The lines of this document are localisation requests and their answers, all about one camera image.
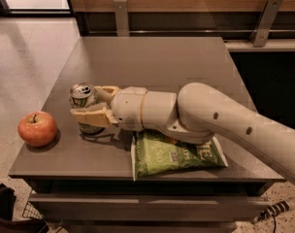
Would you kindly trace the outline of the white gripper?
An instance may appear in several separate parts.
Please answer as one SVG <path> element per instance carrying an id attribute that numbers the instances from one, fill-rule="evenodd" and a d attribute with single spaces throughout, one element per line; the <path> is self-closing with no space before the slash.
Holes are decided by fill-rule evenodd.
<path id="1" fill-rule="evenodd" d="M 146 88 L 131 86 L 120 90 L 118 86 L 97 85 L 95 90 L 102 103 L 70 110 L 78 123 L 105 128 L 118 124 L 123 130 L 143 130 L 141 110 Z"/>

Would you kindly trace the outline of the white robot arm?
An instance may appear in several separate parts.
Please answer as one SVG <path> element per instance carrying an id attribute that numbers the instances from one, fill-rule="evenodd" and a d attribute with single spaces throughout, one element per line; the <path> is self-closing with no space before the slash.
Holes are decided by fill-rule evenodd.
<path id="1" fill-rule="evenodd" d="M 144 87 L 81 86 L 70 110 L 77 122 L 123 130 L 156 130 L 173 139 L 205 144 L 221 135 L 249 151 L 295 185 L 295 130 L 262 116 L 204 83 L 178 93 Z"/>

